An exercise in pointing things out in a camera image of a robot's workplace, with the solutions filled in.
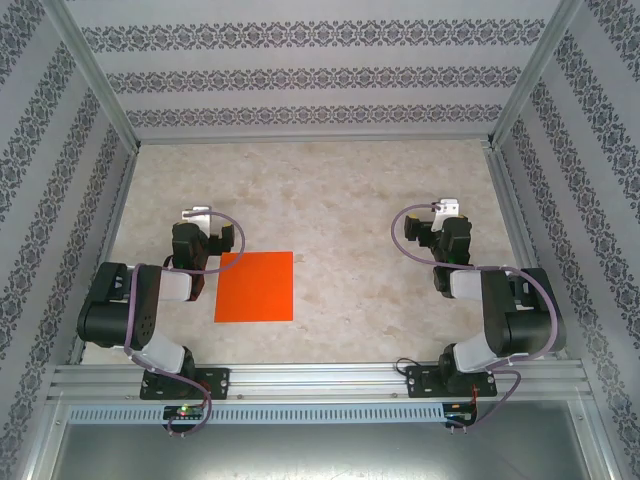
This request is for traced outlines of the orange square paper sheet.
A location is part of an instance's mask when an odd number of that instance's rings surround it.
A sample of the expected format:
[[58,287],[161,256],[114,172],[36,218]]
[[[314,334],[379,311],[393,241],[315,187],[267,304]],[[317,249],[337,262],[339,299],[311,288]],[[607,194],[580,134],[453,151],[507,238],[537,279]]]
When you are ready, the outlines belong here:
[[218,276],[216,323],[290,322],[294,317],[292,252],[247,252]]

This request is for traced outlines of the grey metal sheet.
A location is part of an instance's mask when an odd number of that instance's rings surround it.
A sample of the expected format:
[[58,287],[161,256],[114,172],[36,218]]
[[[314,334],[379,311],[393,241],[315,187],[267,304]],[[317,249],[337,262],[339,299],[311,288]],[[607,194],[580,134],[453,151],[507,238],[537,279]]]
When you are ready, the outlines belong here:
[[73,425],[52,480],[617,480],[568,431],[453,435],[431,424]]

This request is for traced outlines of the circuit board with green light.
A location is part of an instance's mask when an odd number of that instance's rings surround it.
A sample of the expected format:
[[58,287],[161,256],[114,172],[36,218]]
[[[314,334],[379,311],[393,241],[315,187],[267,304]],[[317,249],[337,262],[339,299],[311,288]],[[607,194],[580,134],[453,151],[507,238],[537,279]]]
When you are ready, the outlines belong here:
[[166,406],[163,411],[163,419],[169,420],[201,420],[204,416],[204,409],[195,405]]

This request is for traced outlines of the aluminium table side rail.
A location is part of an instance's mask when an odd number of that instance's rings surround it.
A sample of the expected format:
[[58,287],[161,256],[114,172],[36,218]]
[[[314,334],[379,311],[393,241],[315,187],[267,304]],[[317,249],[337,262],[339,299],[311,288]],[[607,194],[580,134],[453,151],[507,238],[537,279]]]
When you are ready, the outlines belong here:
[[[494,149],[489,149],[487,142],[483,143],[483,153],[516,261],[515,268],[519,271],[533,270],[538,267],[538,261],[535,258],[533,244],[526,229],[524,217],[502,154]],[[540,300],[543,307],[550,309],[550,318],[543,322],[540,328],[536,327],[530,330],[530,333],[537,335],[536,339],[540,346],[527,357],[519,358],[522,361],[535,360],[562,350],[566,343],[566,327],[558,312],[551,286],[548,281],[540,281],[540,284],[543,289],[542,293],[532,286],[534,299]]]
[[[96,278],[100,265],[109,259],[113,245],[115,242],[115,238],[117,235],[118,225],[122,216],[122,210],[124,208],[124,204],[126,202],[126,198],[128,195],[128,191],[130,188],[132,175],[135,170],[135,164],[138,157],[139,150],[133,150],[126,159],[126,163],[124,169],[122,171],[121,176],[119,177],[119,183],[117,189],[115,191],[114,197],[109,205],[108,209],[108,218],[106,219],[105,229],[103,232],[103,236],[101,237],[100,248],[97,254],[97,257],[94,262],[94,266],[92,267],[90,276],[88,280],[83,285],[84,289],[82,291],[81,303],[80,307],[84,306],[86,298],[89,296],[91,292],[91,288],[93,282]],[[73,323],[73,336],[71,339],[71,345],[67,356],[65,357],[64,364],[65,365],[78,365],[82,362],[84,350],[85,350],[85,342],[79,337],[77,333],[77,325],[78,325],[79,315],[76,315],[76,319]]]

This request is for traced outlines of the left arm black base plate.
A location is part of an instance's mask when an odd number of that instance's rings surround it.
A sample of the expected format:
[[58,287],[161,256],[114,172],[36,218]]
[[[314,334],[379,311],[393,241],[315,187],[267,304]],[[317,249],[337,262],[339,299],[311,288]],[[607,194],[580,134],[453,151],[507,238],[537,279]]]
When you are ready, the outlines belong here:
[[[226,368],[196,368],[191,380],[206,388],[213,400],[226,400],[230,384]],[[203,400],[203,393],[184,382],[145,371],[139,397],[142,400]]]

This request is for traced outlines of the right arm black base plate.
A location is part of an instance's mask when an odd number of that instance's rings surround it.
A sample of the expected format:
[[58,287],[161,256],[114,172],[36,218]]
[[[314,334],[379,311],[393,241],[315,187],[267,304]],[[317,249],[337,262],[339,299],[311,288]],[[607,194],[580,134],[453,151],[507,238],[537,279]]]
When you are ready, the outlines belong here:
[[406,368],[406,385],[410,398],[480,398],[497,396],[495,379],[488,373],[443,373],[433,365],[410,365]]

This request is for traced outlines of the aluminium mounting rail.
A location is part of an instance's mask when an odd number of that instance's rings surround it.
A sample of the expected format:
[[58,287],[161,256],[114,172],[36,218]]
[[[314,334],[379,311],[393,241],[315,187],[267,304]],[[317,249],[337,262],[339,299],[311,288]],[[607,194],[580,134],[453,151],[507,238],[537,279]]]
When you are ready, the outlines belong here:
[[[407,403],[406,380],[391,363],[229,365],[227,402]],[[522,380],[512,401],[591,399],[578,360],[536,360],[515,366]],[[74,365],[54,370],[46,400],[63,404],[134,404],[143,370],[135,365]]]

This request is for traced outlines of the aluminium frame post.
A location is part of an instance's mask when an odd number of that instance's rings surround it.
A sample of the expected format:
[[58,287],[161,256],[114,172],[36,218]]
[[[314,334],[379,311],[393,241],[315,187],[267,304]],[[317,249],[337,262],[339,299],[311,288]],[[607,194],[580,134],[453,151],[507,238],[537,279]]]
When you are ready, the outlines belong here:
[[120,139],[129,151],[137,153],[140,140],[65,0],[40,1]]
[[502,109],[492,132],[488,135],[487,147],[495,149],[506,139],[512,125],[517,120],[524,105],[533,91],[536,83],[547,67],[555,48],[575,17],[583,0],[559,0],[559,3],[549,19],[540,40],[508,101]]

